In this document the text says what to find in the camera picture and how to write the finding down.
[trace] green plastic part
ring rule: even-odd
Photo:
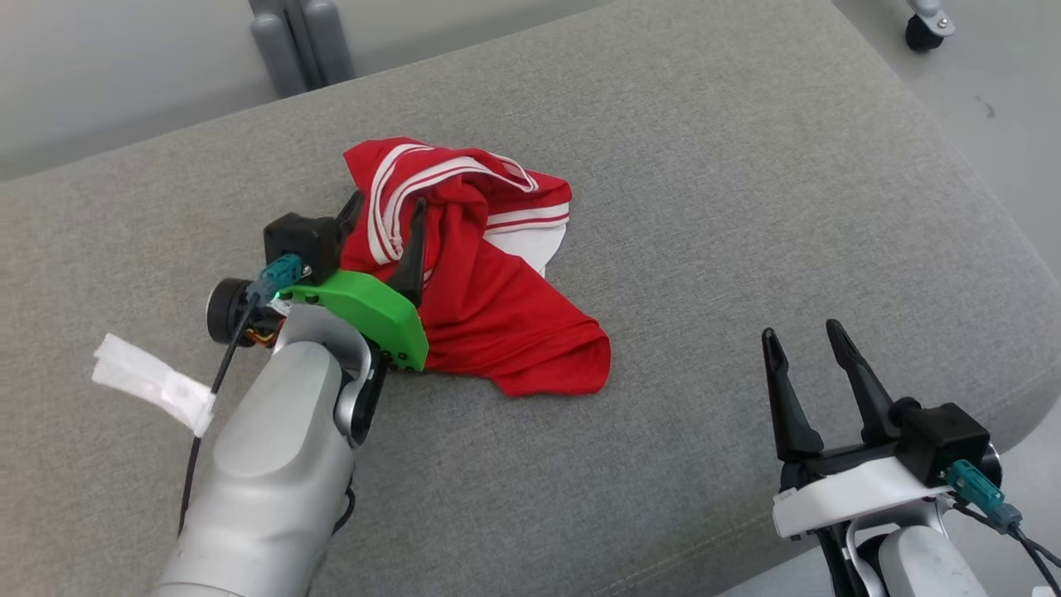
[[[296,284],[281,291],[285,292],[292,293],[295,303],[320,305],[349,322],[380,350],[390,353],[398,369],[423,371],[428,337],[416,308],[376,277],[338,270],[320,285]]]

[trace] red cloth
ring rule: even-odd
[[[406,138],[365,141],[344,156],[365,204],[343,247],[343,268],[386,280],[415,199],[428,200],[419,314],[429,370],[488,377],[509,397],[604,387],[611,347],[597,322],[521,257],[484,240],[484,233],[567,222],[567,181],[483,150]]]

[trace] stitching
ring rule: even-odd
[[[1058,358],[1056,358],[1053,364],[1048,365],[1043,371],[1041,371],[1034,377],[1032,377],[1031,380],[1028,380],[1028,381],[1024,382],[1023,384],[1021,384],[1020,386],[1017,386],[1016,388],[1014,388],[1012,391],[1010,391],[1009,396],[1006,399],[1004,399],[1003,401],[999,401],[999,402],[997,402],[997,403],[995,403],[995,404],[993,404],[993,405],[991,405],[989,407],[986,407],[986,408],[977,410],[976,415],[977,416],[982,416],[982,415],[993,414],[993,412],[997,412],[999,410],[1003,410],[1004,408],[1006,408],[1007,406],[1009,406],[1010,404],[1012,404],[1013,402],[1015,402],[1019,398],[1027,396],[1027,392],[1025,392],[1025,388],[1027,388],[1028,386],[1037,384],[1038,382],[1040,382],[1043,377],[1046,377],[1047,375],[1056,375],[1057,371],[1059,369],[1059,366],[1061,366],[1061,356],[1059,356]],[[765,513],[752,516],[751,519],[749,519],[745,523],[743,523],[741,525],[737,525],[736,527],[733,527],[732,529],[730,529],[730,530],[728,530],[728,531],[726,531],[724,533],[720,533],[720,534],[717,534],[717,535],[713,535],[713,537],[711,537],[709,539],[706,539],[706,540],[701,541],[700,543],[697,543],[697,544],[693,545],[692,547],[689,547],[686,549],[682,549],[681,551],[679,551],[679,552],[677,552],[677,554],[675,554],[673,556],[668,556],[667,558],[664,558],[664,559],[660,560],[659,562],[656,562],[655,564],[653,564],[653,565],[650,565],[650,566],[648,566],[646,568],[642,568],[642,569],[640,569],[640,570],[638,570],[638,572],[636,572],[636,573],[627,576],[626,578],[620,579],[620,580],[618,580],[618,581],[609,584],[608,586],[605,586],[604,589],[599,589],[599,590],[593,592],[590,595],[590,597],[596,597],[597,595],[601,595],[601,594],[607,592],[610,589],[619,586],[620,584],[626,584],[626,585],[620,587],[618,591],[615,591],[613,593],[609,593],[608,597],[614,597],[615,595],[619,595],[621,593],[629,591],[631,587],[637,586],[637,585],[639,585],[639,584],[641,584],[641,583],[643,583],[645,581],[648,581],[648,580],[650,580],[653,578],[656,578],[656,577],[658,577],[658,576],[660,576],[660,575],[662,575],[662,574],[664,574],[666,572],[673,570],[674,568],[680,566],[681,564],[684,564],[685,562],[689,562],[689,561],[691,561],[691,560],[693,560],[695,558],[698,558],[700,556],[703,556],[706,554],[710,554],[710,552],[714,551],[714,549],[717,547],[717,545],[711,545],[711,544],[716,543],[717,540],[719,540],[719,539],[726,539],[726,538],[729,538],[730,535],[732,535],[733,539],[736,539],[736,538],[740,538],[740,537],[743,537],[743,535],[747,534],[747,530],[746,529],[748,527],[759,524],[759,522],[762,519],[766,519],[768,516],[772,516],[772,511],[771,512],[765,512]],[[690,555],[686,558],[681,558],[682,556],[684,556],[686,554],[690,554]],[[630,580],[632,580],[632,579],[634,579],[634,578],[637,578],[637,577],[639,577],[639,576],[641,576],[641,575],[643,575],[643,574],[645,574],[645,573],[647,573],[647,572],[649,572],[651,569],[658,568],[659,566],[661,566],[661,565],[663,565],[663,564],[665,564],[667,562],[671,562],[672,560],[675,560],[677,558],[681,558],[681,559],[678,560],[677,562],[674,562],[669,566],[666,566],[666,567],[664,567],[662,569],[656,570],[655,573],[653,573],[653,574],[650,574],[650,575],[648,575],[648,576],[646,576],[646,577],[644,577],[642,579],[639,579],[637,582],[629,582]]]

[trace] gray floor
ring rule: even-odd
[[[903,41],[912,14],[901,0],[833,0],[925,104],[955,147],[1013,215],[1061,278],[1061,2],[943,0],[957,33],[915,54]],[[1061,406],[1004,457],[1009,501],[1033,537],[1061,549]],[[1015,542],[947,514],[947,529],[992,596],[1028,596],[1044,585]],[[724,597],[832,597],[825,562],[811,551]]]

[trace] piece of tape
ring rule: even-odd
[[[162,363],[143,349],[107,334],[93,356],[92,382],[158,406],[202,438],[213,420],[210,388]]]

